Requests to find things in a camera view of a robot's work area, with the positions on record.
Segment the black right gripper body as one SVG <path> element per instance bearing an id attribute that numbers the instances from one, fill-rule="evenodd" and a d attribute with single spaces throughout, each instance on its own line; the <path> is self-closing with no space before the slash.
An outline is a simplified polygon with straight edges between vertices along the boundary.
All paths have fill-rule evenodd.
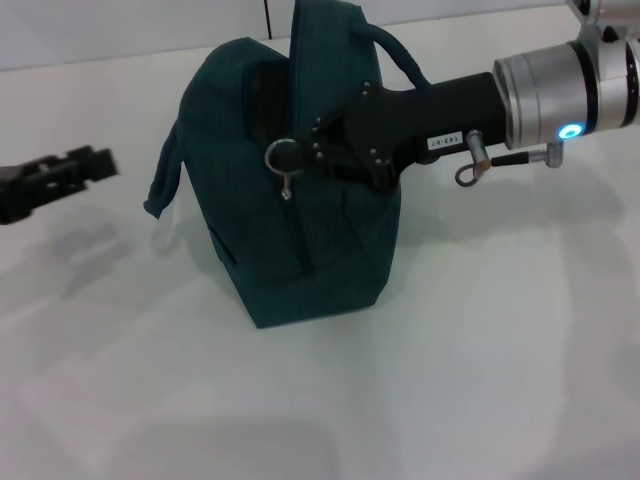
<path id="1" fill-rule="evenodd" d="M 506 140 L 506 108 L 488 72 L 424 89 L 372 88 L 344 110 L 347 143 L 376 192 L 394 190 L 414 163 L 467 151 L 475 130 L 488 146 Z"/>

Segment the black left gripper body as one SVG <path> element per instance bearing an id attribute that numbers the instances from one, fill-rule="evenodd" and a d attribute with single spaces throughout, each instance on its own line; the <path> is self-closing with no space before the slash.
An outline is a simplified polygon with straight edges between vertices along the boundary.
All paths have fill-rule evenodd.
<path id="1" fill-rule="evenodd" d="M 46 191 L 40 176 L 47 171 L 45 163 L 1 167 L 2 225 L 24 220 L 46 204 Z"/>

